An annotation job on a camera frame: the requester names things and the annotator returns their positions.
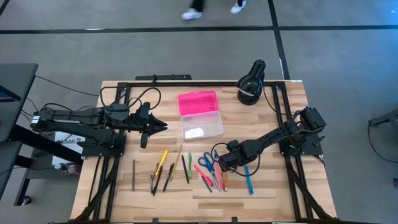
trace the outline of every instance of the white sneaker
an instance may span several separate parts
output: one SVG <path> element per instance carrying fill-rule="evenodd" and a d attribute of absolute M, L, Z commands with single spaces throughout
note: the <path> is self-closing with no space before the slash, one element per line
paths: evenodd
<path fill-rule="evenodd" d="M 231 13 L 236 14 L 236 13 L 242 11 L 242 9 L 244 8 L 245 5 L 246 5 L 246 0 L 242 2 L 242 6 L 239 6 L 238 3 L 235 3 L 235 5 L 231 9 Z"/>
<path fill-rule="evenodd" d="M 201 18 L 201 12 L 198 12 L 194 9 L 189 9 L 188 12 L 182 14 L 181 17 L 184 20 L 199 19 Z"/>

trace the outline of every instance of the caster wheel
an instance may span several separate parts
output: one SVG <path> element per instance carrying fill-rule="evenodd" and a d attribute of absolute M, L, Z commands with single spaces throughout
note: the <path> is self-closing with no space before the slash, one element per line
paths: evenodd
<path fill-rule="evenodd" d="M 22 203 L 22 205 L 28 205 L 32 202 L 32 199 L 29 196 L 24 196 L 24 201 Z"/>

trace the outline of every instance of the clear plastic box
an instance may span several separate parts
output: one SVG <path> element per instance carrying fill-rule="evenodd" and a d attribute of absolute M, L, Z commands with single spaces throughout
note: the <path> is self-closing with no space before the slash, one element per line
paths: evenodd
<path fill-rule="evenodd" d="M 219 111 L 181 116 L 182 137 L 186 140 L 207 138 L 224 133 Z"/>

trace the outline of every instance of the wooden tabletop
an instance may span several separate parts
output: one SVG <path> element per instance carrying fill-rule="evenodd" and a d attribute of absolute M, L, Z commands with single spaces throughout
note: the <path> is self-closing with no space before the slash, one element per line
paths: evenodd
<path fill-rule="evenodd" d="M 117 82 L 103 82 L 103 86 L 116 85 Z M 307 106 L 303 83 L 286 81 L 286 86 L 292 111 L 301 110 Z M 145 89 L 146 87 L 132 88 L 131 98 L 138 96 Z M 253 195 L 249 195 L 246 178 L 237 174 L 228 174 L 227 192 L 213 190 L 213 193 L 210 193 L 194 169 L 192 180 L 190 184 L 187 184 L 181 160 L 178 162 L 173 181 L 169 182 L 166 192 L 163 193 L 162 188 L 169 173 L 169 167 L 175 162 L 181 146 L 186 161 L 188 151 L 190 151 L 193 164 L 197 164 L 198 158 L 204 152 L 210 151 L 214 144 L 234 139 L 239 142 L 256 139 L 277 128 L 278 123 L 275 112 L 269 107 L 264 96 L 257 104 L 245 106 L 238 101 L 235 87 L 179 86 L 159 87 L 159 90 L 162 92 L 162 101 L 152 112 L 156 118 L 166 122 L 169 128 L 151 136 L 146 149 L 139 147 L 141 138 L 139 133 L 127 134 L 125 153 L 121 157 L 118 170 L 111 222 L 151 222 L 153 218 L 159 218 L 160 222 L 230 222 L 231 217 L 237 217 L 240 222 L 294 220 L 285 162 L 277 144 L 265 149 L 261 155 L 260 169 L 251 177 Z M 208 139 L 184 141 L 177 97 L 182 93 L 201 90 L 216 91 L 224 134 Z M 114 101 L 115 92 L 115 89 L 104 90 L 103 98 L 106 104 Z M 266 94 L 273 105 L 270 87 L 266 87 Z M 158 97 L 159 94 L 151 90 L 142 97 L 142 101 L 155 105 Z M 279 92 L 279 100 L 283 104 L 281 92 Z M 164 172 L 156 196 L 153 197 L 150 193 L 150 175 L 166 149 L 169 153 L 164 162 Z M 219 154 L 226 153 L 223 147 L 218 147 L 217 150 Z M 78 216 L 87 206 L 97 159 L 97 157 L 91 157 L 84 161 L 71 218 Z M 135 192 L 131 188 L 133 159 L 136 161 Z M 302 160 L 309 191 L 327 213 L 335 216 L 336 212 L 323 164 L 313 156 L 302 156 Z M 93 194 L 98 188 L 101 164 L 102 161 Z M 254 170 L 256 166 L 257 161 L 249 164 L 250 170 Z M 301 214 L 305 217 L 302 194 L 299 189 L 297 192 Z M 107 197 L 106 192 L 101 205 L 100 218 L 104 217 Z"/>

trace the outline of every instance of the scissors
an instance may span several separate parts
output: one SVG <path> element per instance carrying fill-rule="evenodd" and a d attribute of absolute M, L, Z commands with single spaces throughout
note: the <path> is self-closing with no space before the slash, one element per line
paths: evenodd
<path fill-rule="evenodd" d="M 211 154 L 209 152 L 205 152 L 202 157 L 199 157 L 198 163 L 199 163 L 199 165 L 204 166 L 209 170 L 211 176 L 213 177 L 214 183 L 215 183 L 217 189 L 219 190 L 220 187 L 218 186 L 216 172 L 214 170 L 214 161 L 211 158 Z"/>

